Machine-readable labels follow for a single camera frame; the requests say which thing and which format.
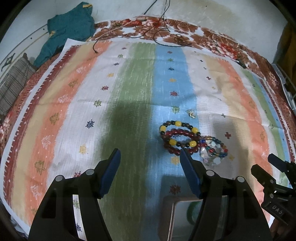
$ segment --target silver screw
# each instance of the silver screw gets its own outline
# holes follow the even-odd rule
[[[243,182],[244,182],[244,178],[243,178],[243,177],[237,177],[237,180],[238,180],[240,183],[243,183]]]
[[[215,175],[215,173],[212,170],[207,170],[206,174],[210,177],[212,177],[213,175]]]
[[[58,175],[58,176],[56,177],[56,181],[59,182],[59,181],[61,181],[61,180],[63,180],[63,176],[62,176],[62,175]]]
[[[93,175],[94,174],[94,169],[88,169],[86,172],[86,175]]]

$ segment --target orange stripe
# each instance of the orange stripe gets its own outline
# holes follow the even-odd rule
[[[108,49],[110,43],[111,42],[109,41],[97,43],[98,54],[95,54],[94,51],[89,48],[90,50],[86,54],[86,57],[81,59],[80,64],[77,66],[77,69],[81,68],[82,71],[79,73],[76,71],[76,69],[72,71],[69,74],[67,80],[61,83],[62,86],[60,87],[60,90],[52,95],[50,101],[47,101],[44,105],[44,107],[48,108],[48,110],[44,115],[42,120],[43,125],[41,126],[40,131],[35,139],[34,150],[28,165],[29,175],[25,185],[26,214],[29,225],[32,224],[35,215],[34,212],[30,210],[37,210],[47,191],[46,182],[48,170],[54,157],[55,139],[66,118],[68,106],[71,103],[73,97],[76,95],[80,84],[85,79],[88,72],[92,69],[97,57]],[[59,103],[58,98],[63,95],[67,95],[67,100],[64,103]],[[43,147],[41,141],[45,136],[49,136],[51,142],[51,144],[47,146],[47,149]],[[36,195],[35,197],[33,196],[33,192],[31,190],[31,187],[34,187],[34,185],[35,187],[38,186],[38,189],[33,189],[33,191],[35,193],[38,191],[39,193],[39,195]]]
[[[250,151],[253,152],[254,156],[254,160],[250,161],[252,161],[253,164],[260,165],[264,170],[272,175],[272,168],[267,161],[267,156],[269,154],[267,134],[261,125],[262,120],[257,106],[251,96],[248,94],[242,79],[234,70],[233,66],[229,62],[221,59],[219,60],[219,63],[225,69],[226,74],[229,76],[229,82],[232,83],[233,88],[237,91],[241,100],[240,104],[244,107],[244,112],[242,112],[242,114],[245,115],[245,120],[247,121],[248,127],[250,129],[252,140],[252,147]],[[255,196],[258,202],[261,204],[263,202],[264,193],[263,187],[257,182],[257,180],[255,180],[254,189]],[[269,220],[270,215],[267,212],[264,213],[266,219]]]

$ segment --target multicolored beaded bracelet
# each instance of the multicolored beaded bracelet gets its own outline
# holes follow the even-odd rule
[[[224,143],[222,143],[220,140],[218,140],[215,137],[204,136],[201,138],[200,142],[201,142],[200,146],[205,147],[208,155],[211,157],[216,156],[216,157],[224,158],[228,155],[227,147],[224,145]]]
[[[170,125],[175,125],[175,126],[182,126],[182,127],[187,127],[189,130],[183,130],[183,129],[171,129],[170,131],[166,131],[166,127]],[[196,127],[191,126],[189,123],[183,123],[180,121],[167,121],[163,123],[162,126],[159,128],[160,130],[160,136],[164,141],[164,147],[168,149],[169,153],[175,154],[177,156],[180,155],[181,150],[178,148],[174,148],[172,146],[176,145],[177,147],[181,147],[182,149],[187,148],[188,152],[192,155],[193,153],[198,152],[198,147],[200,146],[199,140],[200,140],[200,132]],[[184,135],[186,137],[190,137],[191,141],[187,143],[180,143],[176,141],[175,139],[172,139],[171,137],[174,135]]]

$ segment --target teal cloth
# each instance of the teal cloth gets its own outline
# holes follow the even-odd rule
[[[83,8],[88,4],[81,2],[71,11],[56,15],[47,21],[48,32],[55,33],[43,45],[40,54],[34,61],[40,67],[50,59],[57,50],[62,49],[67,39],[85,41],[95,33],[94,19],[91,16],[92,6]]]

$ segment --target plaid pillow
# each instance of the plaid pillow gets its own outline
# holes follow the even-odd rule
[[[9,109],[35,70],[24,57],[19,58],[0,83],[0,116]]]

